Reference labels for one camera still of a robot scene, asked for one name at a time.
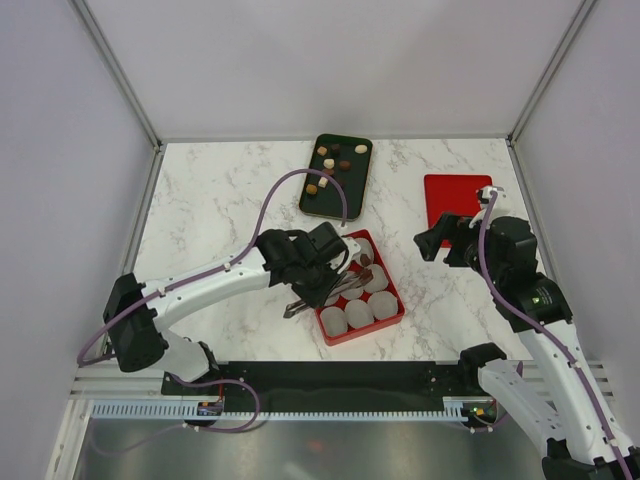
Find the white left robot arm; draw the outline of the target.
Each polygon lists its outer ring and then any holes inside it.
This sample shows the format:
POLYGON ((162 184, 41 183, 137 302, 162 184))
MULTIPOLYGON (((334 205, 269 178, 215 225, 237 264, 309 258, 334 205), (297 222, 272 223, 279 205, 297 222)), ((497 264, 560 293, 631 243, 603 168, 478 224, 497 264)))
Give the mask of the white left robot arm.
POLYGON ((298 298, 286 306, 285 317, 320 308, 345 288, 349 264, 360 252, 355 240, 324 222, 309 232, 266 230, 239 254, 174 278, 140 282, 124 275, 104 311, 119 369, 160 368, 195 393, 208 394, 219 380, 213 355, 203 343, 173 333, 174 324, 228 298, 280 284, 298 298))

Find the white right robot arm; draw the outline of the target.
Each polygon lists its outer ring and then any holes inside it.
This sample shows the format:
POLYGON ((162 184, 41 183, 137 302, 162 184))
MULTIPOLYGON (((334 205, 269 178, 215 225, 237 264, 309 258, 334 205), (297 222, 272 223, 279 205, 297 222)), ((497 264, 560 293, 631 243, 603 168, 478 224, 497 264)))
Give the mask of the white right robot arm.
POLYGON ((444 262, 489 278, 494 304, 537 366, 550 398, 524 382, 494 344, 464 350, 457 382, 483 391, 505 408, 536 446, 547 479, 636 479, 639 448, 623 432, 579 345, 572 313, 558 285, 538 272, 537 239, 523 219, 502 216, 488 228, 444 214, 415 235, 432 261, 443 243, 444 262))

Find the metal tongs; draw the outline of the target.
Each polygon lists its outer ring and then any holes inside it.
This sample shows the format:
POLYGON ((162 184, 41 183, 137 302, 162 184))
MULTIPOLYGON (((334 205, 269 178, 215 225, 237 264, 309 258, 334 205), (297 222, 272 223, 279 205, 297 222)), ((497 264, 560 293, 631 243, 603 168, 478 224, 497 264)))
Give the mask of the metal tongs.
POLYGON ((307 309, 324 307, 329 299, 340 296, 348 290, 364 288, 372 280, 372 271, 365 268, 358 272, 327 274, 317 286, 293 285, 292 291, 299 299, 285 307, 283 317, 289 319, 307 309))

